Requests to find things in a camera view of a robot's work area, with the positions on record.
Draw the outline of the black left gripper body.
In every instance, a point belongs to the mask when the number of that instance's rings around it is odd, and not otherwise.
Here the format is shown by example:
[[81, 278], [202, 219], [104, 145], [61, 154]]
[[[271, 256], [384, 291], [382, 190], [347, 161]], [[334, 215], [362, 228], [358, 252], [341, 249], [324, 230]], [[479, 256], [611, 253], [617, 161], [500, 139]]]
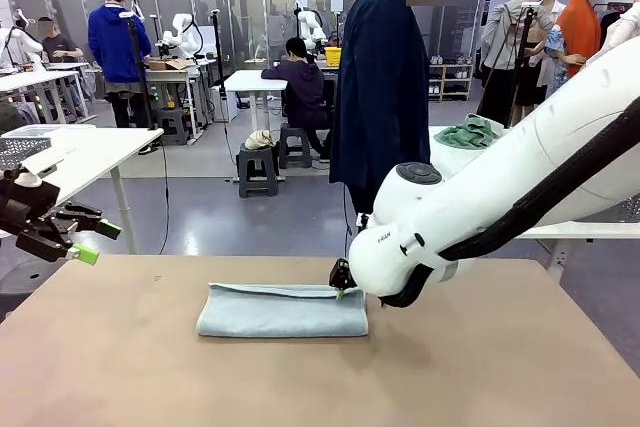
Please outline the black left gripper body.
[[14, 180], [1, 180], [1, 230], [12, 235], [31, 227], [56, 204], [60, 188], [43, 181], [38, 187], [23, 187]]

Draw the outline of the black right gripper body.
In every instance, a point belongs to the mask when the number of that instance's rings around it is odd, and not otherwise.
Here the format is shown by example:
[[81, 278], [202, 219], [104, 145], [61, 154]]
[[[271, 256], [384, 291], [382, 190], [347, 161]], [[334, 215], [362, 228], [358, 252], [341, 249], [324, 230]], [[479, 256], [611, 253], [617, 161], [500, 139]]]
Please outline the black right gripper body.
[[353, 278], [349, 262], [344, 258], [336, 260], [330, 274], [328, 285], [337, 290], [347, 290], [353, 287]]

